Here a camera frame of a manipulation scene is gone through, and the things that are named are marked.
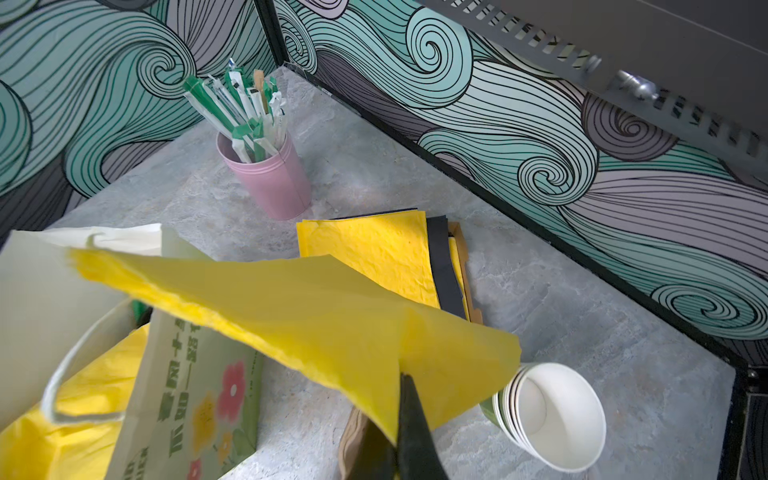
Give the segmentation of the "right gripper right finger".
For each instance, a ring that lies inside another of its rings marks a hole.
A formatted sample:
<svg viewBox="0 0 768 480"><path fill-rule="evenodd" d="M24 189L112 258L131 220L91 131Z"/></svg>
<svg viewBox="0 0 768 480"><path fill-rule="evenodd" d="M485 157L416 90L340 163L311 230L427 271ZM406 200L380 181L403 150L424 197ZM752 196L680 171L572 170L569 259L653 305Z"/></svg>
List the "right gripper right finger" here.
<svg viewBox="0 0 768 480"><path fill-rule="evenodd" d="M413 378L400 377L397 467L403 480L448 480L422 409Z"/></svg>

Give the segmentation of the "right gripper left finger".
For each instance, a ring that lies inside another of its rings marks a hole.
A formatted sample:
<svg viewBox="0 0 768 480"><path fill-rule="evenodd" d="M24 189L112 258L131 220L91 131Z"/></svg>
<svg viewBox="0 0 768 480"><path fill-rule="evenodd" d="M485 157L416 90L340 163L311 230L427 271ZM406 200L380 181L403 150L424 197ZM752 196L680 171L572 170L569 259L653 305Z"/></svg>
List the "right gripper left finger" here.
<svg viewBox="0 0 768 480"><path fill-rule="evenodd" d="M397 474L397 452L395 447L379 430L368 422L348 479L351 480L393 480Z"/></svg>

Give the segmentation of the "white paper takeout bag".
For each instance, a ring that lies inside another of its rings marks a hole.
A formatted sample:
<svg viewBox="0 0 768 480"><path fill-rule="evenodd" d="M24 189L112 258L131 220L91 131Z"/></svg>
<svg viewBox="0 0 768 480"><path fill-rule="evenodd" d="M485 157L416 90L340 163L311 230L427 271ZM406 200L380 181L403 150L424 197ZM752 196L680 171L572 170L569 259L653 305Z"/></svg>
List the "white paper takeout bag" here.
<svg viewBox="0 0 768 480"><path fill-rule="evenodd" d="M256 452L263 356L81 277L73 248L201 259L173 229L15 231L1 251L1 475L217 479Z"/></svg>

